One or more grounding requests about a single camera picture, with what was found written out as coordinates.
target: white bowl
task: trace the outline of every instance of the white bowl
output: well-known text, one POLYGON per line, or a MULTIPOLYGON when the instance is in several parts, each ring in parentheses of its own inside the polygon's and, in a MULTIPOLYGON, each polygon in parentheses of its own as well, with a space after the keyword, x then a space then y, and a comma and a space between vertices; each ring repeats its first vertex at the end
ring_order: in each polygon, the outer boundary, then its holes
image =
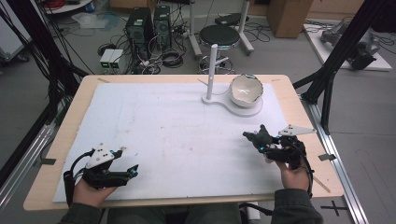
POLYGON ((262 83, 253 75, 235 77, 230 84, 231 100, 242 107, 252 107, 262 99, 262 83))

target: wooden table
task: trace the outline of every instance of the wooden table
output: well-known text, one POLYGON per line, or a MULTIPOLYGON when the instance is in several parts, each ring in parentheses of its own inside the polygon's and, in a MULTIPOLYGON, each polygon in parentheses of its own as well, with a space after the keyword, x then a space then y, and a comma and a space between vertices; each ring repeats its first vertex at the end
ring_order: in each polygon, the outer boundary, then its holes
MULTIPOLYGON (((262 83, 271 83, 277 100, 283 110, 286 122, 296 126, 312 128, 309 117, 298 98, 291 82, 283 75, 256 75, 262 83)), ((70 105, 47 158, 56 159, 54 165, 43 165, 24 202, 28 211, 66 209, 66 203, 54 203, 52 197, 63 176, 64 161, 78 133, 78 127, 91 103, 99 83, 198 83, 198 78, 207 81, 206 75, 156 75, 156 76, 88 76, 84 77, 78 92, 70 105)), ((216 82, 231 82, 234 76, 215 76, 216 82)), ((343 195, 342 185, 329 161, 321 161, 318 156, 325 150, 315 133, 300 135, 304 142, 308 159, 314 173, 314 197, 337 197, 343 195)), ((241 195, 233 197, 204 197, 160 200, 106 201, 104 207, 170 205, 189 203, 254 202, 273 200, 274 195, 241 195)))

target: white device box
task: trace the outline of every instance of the white device box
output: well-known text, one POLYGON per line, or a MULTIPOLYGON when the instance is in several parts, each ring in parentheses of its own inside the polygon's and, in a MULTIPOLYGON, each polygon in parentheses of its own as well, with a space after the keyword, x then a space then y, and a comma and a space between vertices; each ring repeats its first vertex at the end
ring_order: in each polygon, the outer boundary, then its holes
POLYGON ((123 49, 114 49, 114 53, 110 59, 110 67, 113 74, 123 73, 126 66, 125 55, 123 55, 123 49))
POLYGON ((100 59, 100 64, 102 65, 103 72, 105 75, 111 74, 110 60, 111 56, 113 56, 114 49, 106 49, 103 53, 102 58, 100 59))

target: black stool seat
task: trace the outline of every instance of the black stool seat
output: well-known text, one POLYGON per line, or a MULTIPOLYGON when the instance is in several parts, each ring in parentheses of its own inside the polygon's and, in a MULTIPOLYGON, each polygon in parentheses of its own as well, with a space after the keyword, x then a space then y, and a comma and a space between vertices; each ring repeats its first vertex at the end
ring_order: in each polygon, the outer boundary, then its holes
POLYGON ((230 49, 239 43, 238 32, 225 25, 206 26, 200 32, 200 38, 204 44, 217 44, 219 49, 230 49))

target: green sleeve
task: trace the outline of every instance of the green sleeve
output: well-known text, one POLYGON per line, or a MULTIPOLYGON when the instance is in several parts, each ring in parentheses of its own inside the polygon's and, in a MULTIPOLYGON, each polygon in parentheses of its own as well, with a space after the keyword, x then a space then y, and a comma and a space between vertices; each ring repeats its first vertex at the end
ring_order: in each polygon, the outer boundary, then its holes
POLYGON ((58 224, 97 224, 101 210, 82 203, 72 203, 66 215, 58 224))
POLYGON ((315 210, 308 193, 303 189, 280 189, 275 192, 272 224, 319 224, 322 215, 315 210))

